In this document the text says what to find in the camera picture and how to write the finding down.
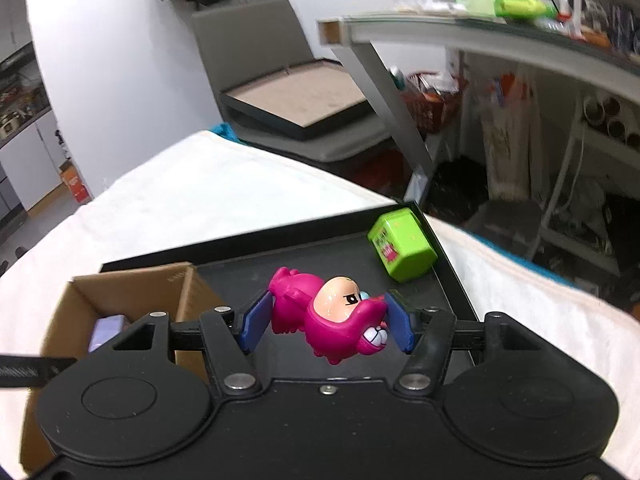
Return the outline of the grey desk with black mat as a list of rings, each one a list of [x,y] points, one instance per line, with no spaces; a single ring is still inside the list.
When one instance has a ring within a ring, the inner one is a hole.
[[[329,47],[382,119],[413,170],[405,192],[422,203],[435,170],[392,78],[375,51],[376,42],[427,44],[505,58],[551,70],[639,102],[639,67],[605,50],[554,32],[476,18],[436,18],[425,14],[379,13],[318,21],[320,44]]]

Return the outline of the red basket under desk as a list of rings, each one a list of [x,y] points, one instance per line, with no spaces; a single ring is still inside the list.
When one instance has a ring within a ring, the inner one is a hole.
[[[468,85],[466,79],[453,76],[454,90],[440,90],[424,84],[422,79],[426,76],[436,76],[436,73],[415,72],[405,76],[405,89],[400,92],[422,139],[430,134],[440,133],[442,128],[458,116],[463,93]]]

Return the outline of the pink monster toy figure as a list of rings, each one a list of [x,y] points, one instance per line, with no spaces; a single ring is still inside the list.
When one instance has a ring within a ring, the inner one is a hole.
[[[385,349],[387,306],[380,297],[363,295],[347,276],[325,281],[286,266],[273,274],[271,327],[276,334],[302,332],[316,356],[332,365]]]

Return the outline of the orange cardboard box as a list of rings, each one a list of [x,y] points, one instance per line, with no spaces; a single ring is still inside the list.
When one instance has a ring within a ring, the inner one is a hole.
[[[86,188],[84,180],[82,180],[79,171],[70,159],[62,163],[60,167],[60,177],[78,204],[90,202],[91,196],[88,188]]]

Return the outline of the brown cardboard box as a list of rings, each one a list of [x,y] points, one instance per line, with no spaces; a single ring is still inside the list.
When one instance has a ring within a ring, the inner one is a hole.
[[[190,443],[214,411],[198,319],[223,304],[190,263],[73,278],[41,354],[77,362],[29,396],[24,469],[139,466]],[[126,330],[89,352],[96,321],[116,314]]]

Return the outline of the black shallow tray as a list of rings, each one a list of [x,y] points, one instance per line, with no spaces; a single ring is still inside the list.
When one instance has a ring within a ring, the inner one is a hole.
[[[420,223],[437,255],[433,269],[405,283],[398,283],[387,274],[368,233],[376,220],[388,212],[390,207],[381,206],[208,240],[111,261],[102,269],[114,272],[188,262],[224,304],[239,309],[267,288],[274,272],[287,266],[320,278],[348,276],[372,296],[395,289],[410,306],[449,310],[460,320],[476,320],[471,301],[430,220],[422,219]],[[302,333],[273,332],[264,333],[248,359],[263,380],[380,377],[392,380],[407,361],[405,353],[390,341],[375,356],[353,356],[333,366],[314,356]]]

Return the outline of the white kitchen cabinet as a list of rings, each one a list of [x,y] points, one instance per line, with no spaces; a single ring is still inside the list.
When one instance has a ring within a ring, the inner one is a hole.
[[[1,0],[1,237],[62,191],[67,158],[26,0]]]

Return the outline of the black picture frame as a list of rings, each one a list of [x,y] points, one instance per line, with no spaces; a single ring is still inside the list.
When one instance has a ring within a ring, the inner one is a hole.
[[[313,60],[221,92],[224,104],[295,140],[309,140],[373,114],[340,63]]]

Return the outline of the purple cube toy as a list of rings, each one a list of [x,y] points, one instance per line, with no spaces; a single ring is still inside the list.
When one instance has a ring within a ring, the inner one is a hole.
[[[93,326],[93,331],[89,341],[88,351],[96,351],[107,341],[111,340],[129,325],[129,320],[125,315],[116,314],[106,318],[99,318]]]

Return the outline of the green hexagonal toy box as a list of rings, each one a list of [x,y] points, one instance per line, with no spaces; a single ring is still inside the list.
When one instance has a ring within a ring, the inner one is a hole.
[[[382,214],[367,235],[387,274],[398,283],[427,274],[437,254],[421,229],[418,217],[402,208]]]

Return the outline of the grey chair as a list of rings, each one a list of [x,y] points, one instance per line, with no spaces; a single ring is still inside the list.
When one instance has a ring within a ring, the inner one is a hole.
[[[342,64],[314,56],[288,0],[198,11],[193,28],[220,114],[242,142],[329,167],[390,138]]]

